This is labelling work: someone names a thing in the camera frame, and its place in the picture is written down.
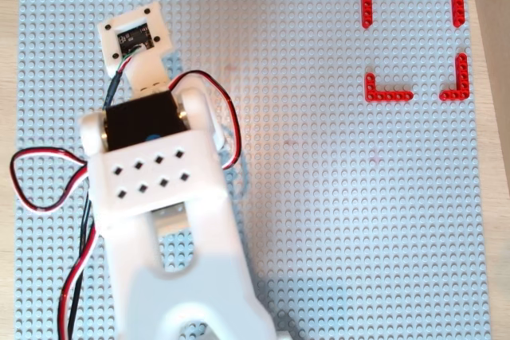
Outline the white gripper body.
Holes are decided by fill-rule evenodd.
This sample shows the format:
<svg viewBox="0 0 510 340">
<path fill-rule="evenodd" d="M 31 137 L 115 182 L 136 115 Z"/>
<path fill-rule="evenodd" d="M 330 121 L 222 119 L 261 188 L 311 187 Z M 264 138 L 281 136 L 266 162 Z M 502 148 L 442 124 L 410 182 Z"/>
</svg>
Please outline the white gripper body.
<svg viewBox="0 0 510 340">
<path fill-rule="evenodd" d="M 225 134 L 214 109 L 210 108 L 210 118 L 213 124 L 213 140 L 217 151 L 220 151 L 226 143 Z"/>
</svg>

